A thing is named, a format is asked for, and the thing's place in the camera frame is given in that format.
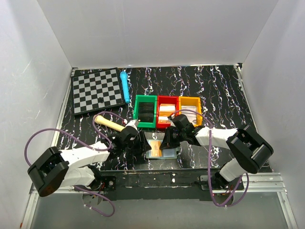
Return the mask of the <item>black cards stack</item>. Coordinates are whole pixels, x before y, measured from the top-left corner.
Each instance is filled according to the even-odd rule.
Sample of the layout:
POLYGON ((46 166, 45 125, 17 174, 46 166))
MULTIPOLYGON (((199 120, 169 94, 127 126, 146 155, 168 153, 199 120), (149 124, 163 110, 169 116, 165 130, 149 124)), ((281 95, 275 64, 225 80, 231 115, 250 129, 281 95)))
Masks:
POLYGON ((138 121, 152 123, 154 120, 154 103, 139 102, 138 121))

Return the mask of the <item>green plastic bin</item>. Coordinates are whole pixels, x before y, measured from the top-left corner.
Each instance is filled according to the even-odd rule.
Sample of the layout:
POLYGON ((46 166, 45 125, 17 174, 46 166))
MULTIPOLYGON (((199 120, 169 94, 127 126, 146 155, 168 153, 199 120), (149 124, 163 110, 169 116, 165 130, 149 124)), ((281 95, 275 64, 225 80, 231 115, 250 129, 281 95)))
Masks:
POLYGON ((133 118, 138 121, 138 128, 155 129, 156 113, 156 95, 136 95, 133 118))

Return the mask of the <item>grey printed card stack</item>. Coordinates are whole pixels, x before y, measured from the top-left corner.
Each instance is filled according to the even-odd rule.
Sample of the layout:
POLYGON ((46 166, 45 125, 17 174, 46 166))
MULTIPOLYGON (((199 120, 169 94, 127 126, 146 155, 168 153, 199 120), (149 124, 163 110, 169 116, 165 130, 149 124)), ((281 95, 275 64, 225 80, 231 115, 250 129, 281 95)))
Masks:
POLYGON ((197 111, 197 107, 194 105, 183 105, 181 107, 181 109, 183 110, 181 112, 181 114, 186 115, 188 121, 190 123, 192 123, 193 125, 196 125, 197 124, 197 114, 194 112, 197 111))

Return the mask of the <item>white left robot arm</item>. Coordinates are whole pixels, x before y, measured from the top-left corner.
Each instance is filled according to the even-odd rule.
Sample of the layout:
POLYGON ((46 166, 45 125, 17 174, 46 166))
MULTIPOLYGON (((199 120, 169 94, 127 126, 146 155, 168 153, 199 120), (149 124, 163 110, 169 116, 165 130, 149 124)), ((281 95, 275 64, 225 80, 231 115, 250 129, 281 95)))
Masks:
POLYGON ((135 155, 151 150, 143 131, 127 126, 116 135, 104 136, 93 145, 79 141, 80 148, 59 150, 52 146, 30 165, 27 173, 40 197, 46 197, 66 186, 86 186, 96 191, 102 178, 94 163, 119 157, 124 152, 135 155))

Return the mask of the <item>orange plastic bin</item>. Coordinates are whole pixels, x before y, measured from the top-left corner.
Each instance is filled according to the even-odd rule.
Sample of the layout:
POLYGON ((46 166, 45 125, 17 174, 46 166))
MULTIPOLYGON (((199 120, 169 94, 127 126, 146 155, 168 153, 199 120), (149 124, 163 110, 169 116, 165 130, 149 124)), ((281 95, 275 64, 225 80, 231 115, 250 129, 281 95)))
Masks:
MULTIPOLYGON (((196 112, 198 112, 199 114, 202 114, 200 97, 179 96, 179 109, 180 110, 183 105, 194 105, 197 107, 196 112)), ((202 125, 203 118, 199 114, 197 114, 197 124, 194 125, 195 127, 202 125)))

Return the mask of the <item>wooden stick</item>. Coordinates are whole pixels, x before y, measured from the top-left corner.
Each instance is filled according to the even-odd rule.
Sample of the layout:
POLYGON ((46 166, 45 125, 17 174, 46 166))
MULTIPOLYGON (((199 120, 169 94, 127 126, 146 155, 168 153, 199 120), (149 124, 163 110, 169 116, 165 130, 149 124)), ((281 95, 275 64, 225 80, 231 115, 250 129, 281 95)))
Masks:
POLYGON ((116 130, 116 131, 119 131, 121 132, 125 127, 122 126, 122 125, 119 125, 115 122, 112 122, 106 118, 104 118, 103 116, 101 115, 97 115, 95 118, 94 118, 94 122, 97 123, 97 124, 100 124, 100 125, 104 125, 106 127, 109 127, 113 130, 116 130))

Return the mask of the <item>orange white card stack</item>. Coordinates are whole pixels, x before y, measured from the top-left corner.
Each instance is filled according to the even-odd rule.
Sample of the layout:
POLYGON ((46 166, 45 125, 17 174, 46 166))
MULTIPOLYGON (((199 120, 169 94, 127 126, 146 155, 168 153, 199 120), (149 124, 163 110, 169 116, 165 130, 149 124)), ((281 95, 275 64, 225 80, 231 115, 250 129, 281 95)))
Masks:
POLYGON ((175 104, 160 104, 159 112, 160 113, 173 113, 176 110, 175 104))
POLYGON ((158 124, 160 125, 170 125, 172 121, 171 116, 158 116, 158 124))

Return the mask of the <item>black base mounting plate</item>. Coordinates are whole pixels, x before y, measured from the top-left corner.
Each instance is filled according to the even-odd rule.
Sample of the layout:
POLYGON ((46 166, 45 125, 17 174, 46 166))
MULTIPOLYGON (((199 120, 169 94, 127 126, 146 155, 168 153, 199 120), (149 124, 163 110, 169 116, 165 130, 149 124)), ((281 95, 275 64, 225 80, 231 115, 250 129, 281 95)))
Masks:
POLYGON ((211 201, 208 190, 198 182, 207 175, 206 169, 173 170, 109 170, 100 171, 102 177, 114 177, 114 188, 106 190, 106 197, 114 200, 136 199, 199 199, 211 201))

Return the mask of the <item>grey black chessboard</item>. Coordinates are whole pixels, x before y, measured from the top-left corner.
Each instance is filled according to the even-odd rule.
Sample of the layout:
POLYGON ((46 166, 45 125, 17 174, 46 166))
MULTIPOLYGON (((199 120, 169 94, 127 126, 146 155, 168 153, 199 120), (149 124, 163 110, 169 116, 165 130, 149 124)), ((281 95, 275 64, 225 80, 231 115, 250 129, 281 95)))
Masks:
POLYGON ((117 68, 82 73, 71 78, 74 115, 125 105, 117 68))

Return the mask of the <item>red plastic bin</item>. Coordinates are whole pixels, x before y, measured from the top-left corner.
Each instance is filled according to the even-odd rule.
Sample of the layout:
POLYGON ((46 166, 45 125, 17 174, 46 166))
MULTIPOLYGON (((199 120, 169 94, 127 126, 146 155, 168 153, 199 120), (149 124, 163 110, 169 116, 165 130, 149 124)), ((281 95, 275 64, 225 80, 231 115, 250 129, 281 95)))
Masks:
POLYGON ((179 105, 178 96, 157 96, 157 113, 156 113, 156 127, 157 129, 165 129, 171 125, 169 120, 170 114, 175 112, 179 105))

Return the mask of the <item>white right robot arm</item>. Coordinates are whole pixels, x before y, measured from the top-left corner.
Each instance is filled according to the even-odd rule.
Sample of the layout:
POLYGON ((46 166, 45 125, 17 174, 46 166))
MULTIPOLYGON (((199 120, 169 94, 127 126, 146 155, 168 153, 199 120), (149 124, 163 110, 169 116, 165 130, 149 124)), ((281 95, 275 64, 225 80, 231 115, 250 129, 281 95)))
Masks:
POLYGON ((210 129, 199 125, 195 127, 184 114, 171 120, 166 128, 160 149, 172 149, 186 141, 194 146, 208 146, 230 149, 233 159, 225 163, 208 181, 212 188, 228 189, 233 180, 245 173, 256 174, 274 153, 271 145, 263 139, 252 127, 243 125, 233 129, 210 129))

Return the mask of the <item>blue toy microphone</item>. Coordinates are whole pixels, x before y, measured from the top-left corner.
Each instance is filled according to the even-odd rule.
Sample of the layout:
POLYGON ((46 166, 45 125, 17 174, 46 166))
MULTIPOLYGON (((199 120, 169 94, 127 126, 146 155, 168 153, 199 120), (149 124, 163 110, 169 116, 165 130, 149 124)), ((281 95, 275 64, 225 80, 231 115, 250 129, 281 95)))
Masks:
POLYGON ((126 104, 130 103, 130 95, 129 95, 129 85, 128 85, 128 75, 125 71, 120 72, 120 79, 122 83, 123 95, 126 104))

